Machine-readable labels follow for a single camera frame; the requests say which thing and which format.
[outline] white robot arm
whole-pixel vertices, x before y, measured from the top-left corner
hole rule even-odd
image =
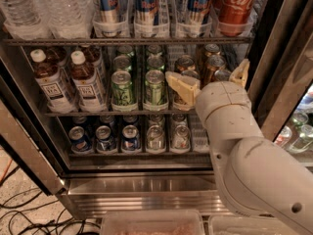
[[[313,175],[263,137],[245,90],[233,82],[209,83],[196,111],[208,132],[224,205],[245,216],[270,213],[299,234],[313,234]]]

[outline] refrigerator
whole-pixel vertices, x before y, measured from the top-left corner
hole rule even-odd
[[[159,44],[168,53],[182,55],[193,54],[197,46],[216,43],[232,69],[243,58],[250,60],[246,91],[252,113],[265,137],[275,141],[312,84],[312,8],[313,0],[256,0],[253,29],[241,37],[25,41],[13,39],[1,30],[0,145],[42,191],[55,195],[77,219],[101,218],[107,211],[137,210],[196,209],[203,216],[229,214],[216,189],[209,137],[195,110],[185,112],[173,107],[170,89],[168,109],[161,111],[143,108],[143,84],[138,79],[138,110],[52,113],[34,79],[29,52],[47,46],[72,50],[84,44],[102,46],[107,52],[116,46],[133,45],[142,54],[145,46]],[[151,114],[165,115],[166,150],[161,154],[145,150],[147,116]],[[187,116],[192,137],[192,149],[187,153],[169,151],[173,114]],[[116,154],[74,154],[68,138],[72,117],[98,119],[110,115],[118,121],[119,134],[122,116],[139,116],[144,151],[121,153],[118,135]],[[294,156],[308,169],[313,166],[313,156],[308,151]]]

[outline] bottle cap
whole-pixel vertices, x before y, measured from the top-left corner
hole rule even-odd
[[[40,63],[46,59],[46,54],[41,49],[34,50],[30,52],[30,57],[33,62]]]
[[[75,63],[76,65],[81,65],[86,61],[85,55],[81,51],[74,51],[73,53],[71,53],[70,56],[72,62]]]

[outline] beige floor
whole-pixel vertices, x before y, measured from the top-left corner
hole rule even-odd
[[[9,160],[10,160],[10,157],[0,147],[0,176],[2,176],[3,171],[5,170]],[[12,171],[16,166],[17,164],[12,162],[8,173]],[[6,201],[10,199],[11,197],[27,190],[30,190],[30,191],[18,195],[16,198],[6,203]],[[14,207],[22,203],[25,203],[27,200],[31,199],[32,197],[37,195],[39,192],[40,190],[38,190],[38,187],[28,178],[28,176],[21,169],[19,169],[14,175],[12,175],[0,187],[0,204],[3,205],[5,203],[6,207],[7,206]],[[40,207],[42,205],[49,204],[49,203],[52,203],[52,204],[46,207],[40,208],[38,210],[25,211],[25,210],[37,208],[37,207]],[[20,211],[20,212],[24,211],[23,213],[33,223],[45,224],[53,219],[57,220],[59,214],[64,209],[65,209],[64,206],[60,202],[58,202],[57,198],[55,198],[54,196],[46,196],[44,193],[40,194],[38,198],[36,198],[34,201],[32,201],[31,203],[27,204],[24,207],[13,209],[13,210],[0,208],[0,234],[1,235],[7,235],[7,234],[18,235],[26,227],[28,227],[28,225],[30,225],[30,223],[26,220],[25,217],[23,217],[20,214],[15,215],[17,213],[16,211]],[[60,218],[60,222],[67,220],[69,218],[71,218],[71,215],[67,211],[65,211]],[[65,229],[64,232],[62,232],[62,235],[77,234],[80,226],[81,225],[79,223],[73,226],[70,226],[69,228]],[[58,234],[60,234],[62,229],[63,227],[58,228]],[[26,235],[45,234],[43,231],[39,230],[36,232],[36,230],[37,229],[26,231],[23,234],[26,234]],[[84,232],[87,232],[87,231],[99,232],[99,229],[96,227],[85,225]],[[53,231],[51,233],[51,235],[55,235],[55,234],[57,234],[56,231]]]

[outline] floor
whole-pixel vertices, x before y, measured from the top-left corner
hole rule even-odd
[[[9,165],[11,158],[0,147],[0,176]],[[10,164],[8,175],[17,166],[15,162]],[[20,234],[51,234],[51,235],[74,235],[82,233],[82,222],[75,220],[69,221],[55,230],[56,222],[60,223],[71,218],[71,215],[65,211],[64,206],[54,196],[40,194],[38,187],[28,178],[28,176],[18,169],[16,173],[10,176],[2,186],[0,186],[0,234],[1,235],[20,235]],[[39,230],[37,227],[31,230],[25,230],[32,223],[47,224],[51,221],[51,226],[47,229]],[[93,224],[85,223],[83,233],[97,232],[99,228]]]

